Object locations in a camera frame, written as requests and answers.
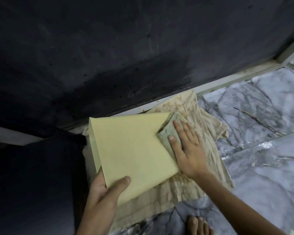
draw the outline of sponge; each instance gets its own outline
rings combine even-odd
[[[157,136],[160,139],[161,143],[168,150],[171,157],[176,161],[174,151],[173,151],[173,149],[169,143],[169,140],[168,140],[168,137],[170,135],[173,135],[177,139],[179,144],[182,146],[179,135],[177,134],[177,131],[175,130],[175,127],[173,125],[174,120],[176,120],[182,128],[183,128],[183,126],[180,123],[180,120],[187,122],[186,119],[181,115],[180,112],[174,112],[169,115],[168,120],[164,123],[164,126],[159,130]]]

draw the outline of cloth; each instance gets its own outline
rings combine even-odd
[[[182,146],[179,135],[173,125],[173,121],[175,120],[180,124],[181,127],[183,126],[180,123],[180,120],[184,121],[185,123],[187,122],[180,112],[171,113],[169,116],[169,120],[165,122],[165,126],[160,130],[160,132],[158,132],[157,136],[159,140],[162,142],[162,144],[165,146],[165,148],[168,150],[171,157],[176,161],[175,154],[168,140],[168,136],[173,135],[176,138],[177,142]]]
[[[176,111],[180,112],[201,136],[207,154],[208,169],[226,188],[233,188],[234,184],[215,144],[218,138],[228,137],[228,126],[198,106],[196,93],[193,90],[173,96],[152,108],[146,114]],[[84,130],[83,134],[87,136],[87,129]],[[85,158],[92,157],[88,143],[83,150],[83,154]],[[86,159],[86,171],[89,181],[92,181],[96,174],[96,170],[93,169],[94,162]],[[124,229],[152,215],[162,213],[180,201],[194,200],[204,195],[204,192],[193,180],[182,173],[177,173],[136,199],[118,207],[110,231]]]

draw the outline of forearm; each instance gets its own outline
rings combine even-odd
[[[210,173],[201,174],[194,181],[209,196],[238,234],[285,235],[259,213],[228,191]]]

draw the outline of person's right arm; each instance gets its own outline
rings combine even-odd
[[[183,128],[176,121],[173,124],[181,139],[183,149],[173,136],[169,136],[169,142],[180,170],[193,179],[209,196],[237,234],[285,235],[280,229],[227,190],[209,172],[206,153],[201,145],[200,137],[188,123],[185,124],[181,121]]]

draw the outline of hand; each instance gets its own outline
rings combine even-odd
[[[173,121],[173,124],[181,139],[183,150],[174,136],[170,135],[168,139],[180,170],[189,178],[194,179],[201,173],[209,173],[206,153],[198,133],[194,132],[189,123],[182,120],[180,122],[183,128],[176,120]]]
[[[120,194],[129,186],[131,178],[126,176],[107,189],[102,168],[91,183],[89,194],[76,235],[108,234],[117,210]]]

